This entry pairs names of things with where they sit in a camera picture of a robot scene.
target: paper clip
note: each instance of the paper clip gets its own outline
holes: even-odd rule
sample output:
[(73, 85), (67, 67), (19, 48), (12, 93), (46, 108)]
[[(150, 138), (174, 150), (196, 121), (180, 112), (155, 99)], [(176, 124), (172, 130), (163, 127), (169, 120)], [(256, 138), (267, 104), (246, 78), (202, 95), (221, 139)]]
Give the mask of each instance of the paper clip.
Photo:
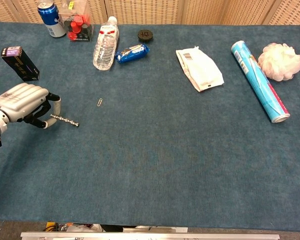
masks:
[(6, 222), (6, 221), (2, 221), (2, 222), (1, 222), (1, 224), (0, 224), (0, 231), (1, 231), (2, 227), (4, 226), (5, 222)]
[(100, 107), (100, 106), (101, 106), (101, 103), (102, 103), (102, 98), (99, 99), (99, 101), (98, 101), (98, 103), (97, 103), (97, 106)]

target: bottle cap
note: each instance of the bottle cap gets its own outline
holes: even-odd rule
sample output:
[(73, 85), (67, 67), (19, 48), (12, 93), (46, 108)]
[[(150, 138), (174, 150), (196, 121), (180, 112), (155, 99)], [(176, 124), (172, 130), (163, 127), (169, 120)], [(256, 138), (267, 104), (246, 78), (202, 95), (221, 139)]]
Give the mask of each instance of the bottle cap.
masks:
[(81, 26), (78, 26), (75, 21), (71, 22), (71, 28), (72, 32), (74, 32), (75, 34), (78, 34), (81, 31)]
[(154, 38), (152, 31), (147, 29), (142, 29), (138, 32), (138, 39), (140, 42), (147, 43)]
[(108, 22), (113, 22), (113, 23), (117, 24), (118, 21), (115, 16), (110, 16), (108, 19)]
[(82, 15), (75, 15), (73, 20), (79, 27), (84, 24), (84, 16)]
[(74, 41), (74, 40), (76, 40), (76, 38), (77, 38), (77, 34), (75, 34), (75, 33), (72, 32), (72, 31), (69, 31), (69, 32), (68, 32), (68, 38), (69, 38), (71, 41)]

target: metal drill bit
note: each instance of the metal drill bit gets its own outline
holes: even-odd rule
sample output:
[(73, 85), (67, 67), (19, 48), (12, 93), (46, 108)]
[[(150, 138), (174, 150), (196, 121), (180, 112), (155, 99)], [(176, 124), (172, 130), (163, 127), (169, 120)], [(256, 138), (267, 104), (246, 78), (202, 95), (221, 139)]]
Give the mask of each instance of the metal drill bit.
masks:
[(78, 122), (74, 122), (72, 120), (69, 120), (68, 118), (63, 118), (62, 116), (58, 116), (58, 115), (55, 115), (55, 114), (50, 114), (50, 117), (54, 118), (54, 119), (58, 119), (58, 120), (61, 120), (61, 121), (64, 121), (66, 123), (69, 123), (73, 126), (76, 126), (76, 127), (79, 127), (79, 123)]

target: blue snack package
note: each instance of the blue snack package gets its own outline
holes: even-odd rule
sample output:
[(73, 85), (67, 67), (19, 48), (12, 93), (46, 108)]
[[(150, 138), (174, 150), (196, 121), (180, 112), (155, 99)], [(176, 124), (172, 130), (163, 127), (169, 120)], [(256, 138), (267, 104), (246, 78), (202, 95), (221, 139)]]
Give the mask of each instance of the blue snack package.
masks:
[(149, 48), (145, 44), (138, 44), (125, 48), (121, 52), (115, 54), (115, 59), (118, 63), (126, 63), (135, 59), (143, 58), (149, 52)]

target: plastic water bottle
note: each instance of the plastic water bottle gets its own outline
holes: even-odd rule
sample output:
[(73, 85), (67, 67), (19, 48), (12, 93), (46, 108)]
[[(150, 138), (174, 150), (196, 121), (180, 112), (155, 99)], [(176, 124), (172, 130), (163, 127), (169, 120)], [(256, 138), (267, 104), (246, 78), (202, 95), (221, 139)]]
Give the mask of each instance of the plastic water bottle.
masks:
[(109, 17), (108, 22), (102, 24), (93, 52), (93, 65), (99, 70), (109, 70), (114, 62), (119, 29), (117, 19)]

